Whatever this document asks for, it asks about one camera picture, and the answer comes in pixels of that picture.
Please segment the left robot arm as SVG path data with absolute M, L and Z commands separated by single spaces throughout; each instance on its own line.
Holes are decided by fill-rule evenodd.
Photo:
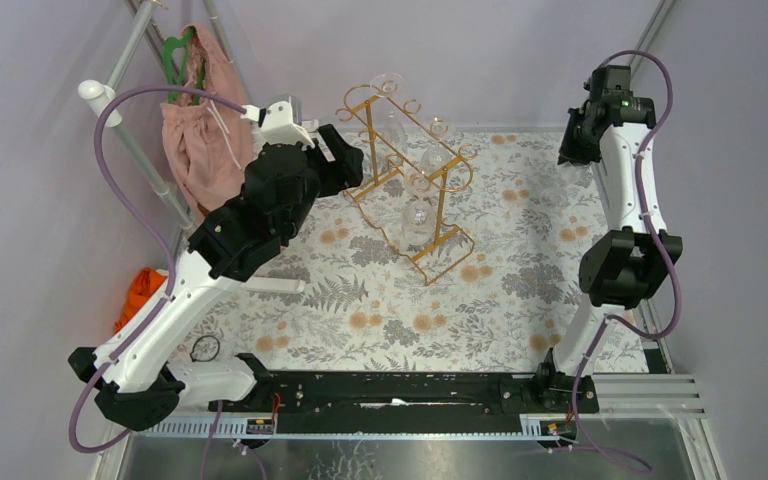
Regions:
M 252 359 L 178 362 L 176 347 L 222 298 L 245 286 L 302 229 L 314 202 L 359 186 L 364 154 L 331 124 L 312 147 L 263 145 L 246 166 L 239 196 L 211 212 L 161 288 L 119 333 L 69 357 L 100 413 L 131 431 L 151 428 L 179 407 L 237 402 L 256 411 L 269 401 L 265 371 Z

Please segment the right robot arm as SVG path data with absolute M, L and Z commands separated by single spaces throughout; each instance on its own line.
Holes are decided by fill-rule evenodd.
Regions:
M 652 162 L 657 127 L 650 98 L 637 97 L 627 66 L 605 65 L 585 82 L 587 99 L 569 111 L 559 165 L 592 171 L 607 232 L 583 255 L 582 297 L 562 340 L 540 363 L 528 388 L 543 410 L 598 410 L 593 357 L 626 313 L 650 299 L 674 273 L 683 241 L 668 232 L 658 206 Z

